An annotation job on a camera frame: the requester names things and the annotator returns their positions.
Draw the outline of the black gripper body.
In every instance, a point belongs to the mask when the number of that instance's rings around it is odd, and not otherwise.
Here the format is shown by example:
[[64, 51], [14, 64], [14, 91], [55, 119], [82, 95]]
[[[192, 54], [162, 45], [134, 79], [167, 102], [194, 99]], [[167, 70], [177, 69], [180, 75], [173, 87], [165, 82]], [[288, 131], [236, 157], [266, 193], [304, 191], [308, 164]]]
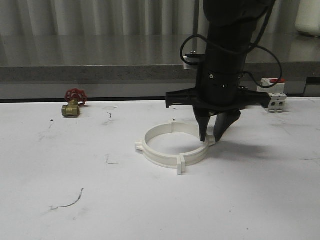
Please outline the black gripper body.
[[266, 92], [248, 90], [240, 86], [245, 72], [219, 73], [200, 66], [194, 88], [167, 92], [166, 107], [193, 106], [195, 108], [226, 112], [247, 106], [269, 106], [271, 97]]

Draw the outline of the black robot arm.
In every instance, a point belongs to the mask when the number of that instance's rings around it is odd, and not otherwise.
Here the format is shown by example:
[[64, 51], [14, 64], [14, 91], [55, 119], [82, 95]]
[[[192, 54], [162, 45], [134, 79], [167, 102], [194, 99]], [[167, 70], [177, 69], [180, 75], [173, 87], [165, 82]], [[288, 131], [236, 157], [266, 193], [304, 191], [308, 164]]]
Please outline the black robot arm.
[[266, 92], [240, 87], [245, 75], [247, 54], [264, 34], [272, 13], [273, 0], [205, 0], [204, 14], [209, 21], [205, 54], [198, 62], [194, 88], [166, 93], [166, 106], [192, 106], [203, 142], [211, 116], [216, 116], [213, 135], [219, 141], [247, 106], [270, 103]]

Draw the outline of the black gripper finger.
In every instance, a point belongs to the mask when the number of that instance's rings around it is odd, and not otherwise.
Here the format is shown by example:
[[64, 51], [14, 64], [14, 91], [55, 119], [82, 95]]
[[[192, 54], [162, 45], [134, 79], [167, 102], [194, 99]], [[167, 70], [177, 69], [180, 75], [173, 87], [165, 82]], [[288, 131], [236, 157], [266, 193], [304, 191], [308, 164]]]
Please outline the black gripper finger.
[[198, 123], [200, 141], [205, 142], [208, 124], [211, 118], [210, 112], [208, 109], [198, 107], [193, 107], [193, 112]]
[[216, 142], [220, 141], [226, 130], [235, 123], [240, 116], [241, 111], [239, 109], [219, 113], [216, 116], [214, 125], [214, 137]]

